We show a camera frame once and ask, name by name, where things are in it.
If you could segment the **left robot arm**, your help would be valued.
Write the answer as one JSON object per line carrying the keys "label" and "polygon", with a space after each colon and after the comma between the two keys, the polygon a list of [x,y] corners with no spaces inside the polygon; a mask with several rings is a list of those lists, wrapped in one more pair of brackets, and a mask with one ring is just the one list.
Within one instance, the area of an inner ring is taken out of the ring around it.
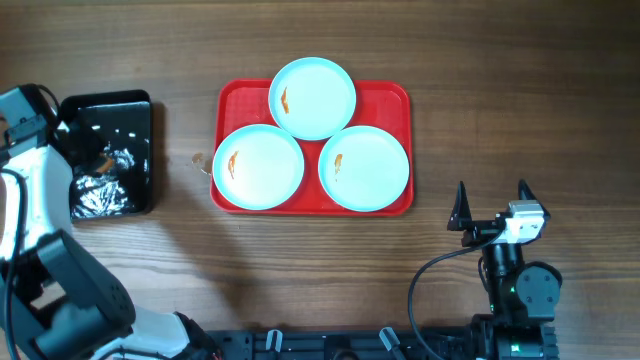
{"label": "left robot arm", "polygon": [[10,121],[1,149],[7,233],[1,245],[1,326],[29,359],[215,359],[193,320],[137,307],[121,282],[71,234],[74,173],[100,176],[112,160],[90,127],[59,133],[42,115]]}

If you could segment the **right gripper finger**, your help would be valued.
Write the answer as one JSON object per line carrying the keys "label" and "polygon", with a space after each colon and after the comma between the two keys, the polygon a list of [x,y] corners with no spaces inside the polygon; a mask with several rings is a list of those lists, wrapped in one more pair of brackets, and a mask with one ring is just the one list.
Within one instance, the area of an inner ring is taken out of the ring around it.
{"label": "right gripper finger", "polygon": [[536,201],[538,203],[538,205],[541,207],[542,211],[543,211],[543,217],[545,219],[549,219],[550,218],[549,211],[537,199],[537,197],[534,195],[533,191],[531,190],[531,188],[529,187],[529,185],[527,184],[527,182],[524,179],[520,179],[519,182],[518,182],[518,196],[519,196],[520,200]]}
{"label": "right gripper finger", "polygon": [[456,199],[447,224],[448,231],[465,231],[472,228],[472,215],[467,199],[466,188],[460,181],[457,188]]}

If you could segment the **orange green sponge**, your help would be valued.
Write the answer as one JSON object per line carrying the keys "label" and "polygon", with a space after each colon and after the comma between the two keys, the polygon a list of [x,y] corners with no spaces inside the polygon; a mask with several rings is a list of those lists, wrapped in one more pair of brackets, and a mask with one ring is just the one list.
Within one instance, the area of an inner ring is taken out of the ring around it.
{"label": "orange green sponge", "polygon": [[96,166],[95,172],[98,174],[104,174],[108,172],[114,165],[114,160],[107,156],[105,153],[101,153]]}

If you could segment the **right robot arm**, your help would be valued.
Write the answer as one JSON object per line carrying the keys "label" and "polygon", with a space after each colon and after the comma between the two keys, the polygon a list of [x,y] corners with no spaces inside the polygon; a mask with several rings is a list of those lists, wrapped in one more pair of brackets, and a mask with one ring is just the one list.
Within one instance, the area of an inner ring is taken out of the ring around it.
{"label": "right robot arm", "polygon": [[523,247],[541,237],[550,213],[521,180],[518,198],[493,220],[474,220],[466,189],[458,185],[447,225],[461,231],[462,246],[482,251],[481,272],[491,312],[476,314],[464,330],[464,359],[552,360],[559,357],[555,307],[560,272],[540,261],[525,262]]}

